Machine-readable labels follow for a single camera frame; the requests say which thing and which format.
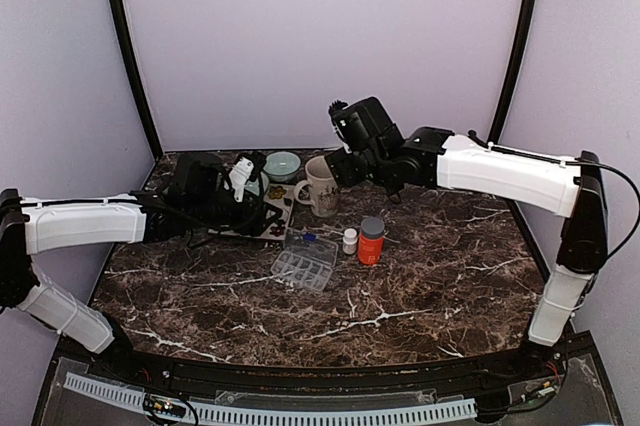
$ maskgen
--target orange container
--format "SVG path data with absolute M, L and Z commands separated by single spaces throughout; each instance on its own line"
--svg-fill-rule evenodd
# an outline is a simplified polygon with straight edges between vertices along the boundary
M 358 259 L 362 264 L 373 266 L 380 261 L 384 243 L 384 221 L 380 218 L 364 218 L 360 225 Z

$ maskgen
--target gray lid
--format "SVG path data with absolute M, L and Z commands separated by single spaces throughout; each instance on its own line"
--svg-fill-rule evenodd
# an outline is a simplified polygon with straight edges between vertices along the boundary
M 360 231 L 365 238 L 378 239 L 384 236 L 384 221 L 372 216 L 364 218 L 360 224 Z

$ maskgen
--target black frame pole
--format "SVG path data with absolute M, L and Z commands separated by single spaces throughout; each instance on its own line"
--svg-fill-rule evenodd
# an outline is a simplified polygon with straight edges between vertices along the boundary
M 509 114 L 509 106 L 513 99 L 513 92 L 516 89 L 522 58 L 524 57 L 525 46 L 527 45 L 527 37 L 529 36 L 529 28 L 531 26 L 531 18 L 533 17 L 533 7 L 536 0 L 522 0 L 520 5 L 520 15 L 518 16 L 518 25 L 516 26 L 516 34 L 513 38 L 513 46 L 511 48 L 511 57 L 509 65 L 504 77 L 502 92 L 498 100 L 491 130 L 489 131 L 489 141 L 498 142 L 504 129 Z
M 129 84 L 131 86 L 131 92 L 133 93 L 133 99 L 138 109 L 138 115 L 142 122 L 144 133 L 147 137 L 147 142 L 151 148 L 156 161 L 163 155 L 162 145 L 160 144 L 160 138 L 158 137 L 158 131 L 153 123 L 153 117 L 151 116 L 151 110 L 149 109 L 149 103 L 144 93 L 142 86 L 142 79 L 140 78 L 140 71 L 138 70 L 138 63 L 133 51 L 133 43 L 131 41 L 131 35 L 129 33 L 129 25 L 127 24 L 127 16 L 125 14 L 123 0 L 109 0 L 111 4 L 111 14 L 113 15 L 113 24 L 116 28 L 116 34 L 118 36 L 118 43 L 120 43 L 120 53 L 124 61 L 125 69 L 127 70 L 127 76 L 129 78 Z

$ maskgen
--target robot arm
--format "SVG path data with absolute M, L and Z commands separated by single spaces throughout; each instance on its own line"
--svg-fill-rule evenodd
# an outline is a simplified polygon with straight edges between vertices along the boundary
M 197 226 L 260 231 L 263 202 L 245 195 L 244 187 L 264 162 L 258 153 L 241 155 L 225 181 L 218 157 L 184 155 L 157 193 L 42 200 L 5 190 L 0 193 L 0 307 L 27 312 L 97 355 L 130 348 L 113 319 L 58 286 L 32 256 L 67 246 L 163 241 Z
M 606 204 L 598 158 L 545 156 L 485 144 L 470 136 L 422 127 L 404 139 L 376 98 L 329 113 L 344 150 L 327 156 L 341 186 L 364 180 L 389 196 L 405 184 L 463 189 L 539 206 L 565 218 L 557 264 L 530 323 L 533 343 L 553 346 L 607 257 Z

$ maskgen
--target white mug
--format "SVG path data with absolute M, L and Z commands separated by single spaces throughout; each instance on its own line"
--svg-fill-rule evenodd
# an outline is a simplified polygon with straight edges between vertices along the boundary
M 320 218 L 328 218 L 338 212 L 340 190 L 324 156 L 310 159 L 304 167 L 307 179 L 296 184 L 293 197 L 301 204 L 311 206 L 311 212 Z M 309 199 L 300 199 L 302 188 L 309 186 Z

